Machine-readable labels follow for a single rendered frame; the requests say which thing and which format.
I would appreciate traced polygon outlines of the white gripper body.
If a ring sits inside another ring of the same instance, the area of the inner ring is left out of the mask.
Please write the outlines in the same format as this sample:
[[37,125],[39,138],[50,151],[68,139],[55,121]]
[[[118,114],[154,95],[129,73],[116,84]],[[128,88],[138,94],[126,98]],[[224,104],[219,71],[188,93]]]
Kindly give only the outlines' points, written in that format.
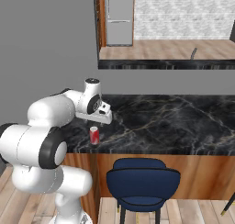
[[98,123],[109,125],[112,122],[112,111],[105,112],[103,110],[97,110],[93,114],[87,115],[85,113],[77,112],[75,114],[78,118],[90,120]]

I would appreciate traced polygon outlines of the red soda can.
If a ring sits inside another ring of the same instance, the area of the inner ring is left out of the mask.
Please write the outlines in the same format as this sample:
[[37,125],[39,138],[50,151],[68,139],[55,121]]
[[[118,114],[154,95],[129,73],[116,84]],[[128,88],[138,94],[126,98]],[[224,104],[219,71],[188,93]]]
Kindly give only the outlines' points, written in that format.
[[99,129],[96,126],[90,128],[90,143],[97,145],[99,143]]

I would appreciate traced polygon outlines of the wooden kitchen island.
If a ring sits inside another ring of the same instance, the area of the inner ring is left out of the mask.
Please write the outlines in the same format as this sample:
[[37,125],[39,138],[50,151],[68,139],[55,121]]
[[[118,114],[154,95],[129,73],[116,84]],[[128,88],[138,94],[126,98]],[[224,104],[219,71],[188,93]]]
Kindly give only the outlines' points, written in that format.
[[82,197],[98,218],[102,197],[124,208],[143,196],[154,205],[169,197],[228,199],[235,193],[235,95],[108,95],[113,121],[89,140],[90,124],[74,119],[62,131],[65,164],[90,172]]

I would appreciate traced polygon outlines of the navy blue chair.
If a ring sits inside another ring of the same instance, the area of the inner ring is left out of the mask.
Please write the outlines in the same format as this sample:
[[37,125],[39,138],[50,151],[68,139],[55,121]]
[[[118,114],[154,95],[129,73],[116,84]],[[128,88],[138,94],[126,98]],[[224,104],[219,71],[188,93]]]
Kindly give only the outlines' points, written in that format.
[[155,212],[160,224],[161,208],[176,192],[181,174],[158,159],[121,158],[106,173],[106,184],[120,209],[120,224],[126,211]]

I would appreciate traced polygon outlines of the wooden cupboard panel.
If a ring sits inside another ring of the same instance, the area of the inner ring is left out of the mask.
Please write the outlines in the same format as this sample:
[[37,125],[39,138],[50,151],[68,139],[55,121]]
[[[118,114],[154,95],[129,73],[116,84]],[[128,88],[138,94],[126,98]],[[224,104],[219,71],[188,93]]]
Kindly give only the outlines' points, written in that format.
[[97,36],[99,48],[106,46],[105,0],[95,0]]

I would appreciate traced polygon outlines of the grey fridge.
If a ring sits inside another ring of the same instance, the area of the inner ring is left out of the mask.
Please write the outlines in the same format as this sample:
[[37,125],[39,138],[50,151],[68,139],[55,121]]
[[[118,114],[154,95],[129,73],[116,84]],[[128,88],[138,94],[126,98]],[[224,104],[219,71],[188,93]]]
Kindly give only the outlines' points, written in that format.
[[131,46],[133,1],[106,0],[106,45]]

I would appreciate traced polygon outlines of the black chair leg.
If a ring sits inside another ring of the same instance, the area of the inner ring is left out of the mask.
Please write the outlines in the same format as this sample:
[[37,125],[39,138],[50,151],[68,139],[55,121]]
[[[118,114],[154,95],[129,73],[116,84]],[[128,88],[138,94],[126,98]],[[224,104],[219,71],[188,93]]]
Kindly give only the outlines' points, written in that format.
[[221,212],[221,216],[223,216],[227,210],[229,209],[229,207],[231,206],[231,204],[235,201],[235,192],[233,193],[233,195],[231,196],[231,198],[229,199],[229,202],[226,204],[226,206],[223,208],[222,212]]

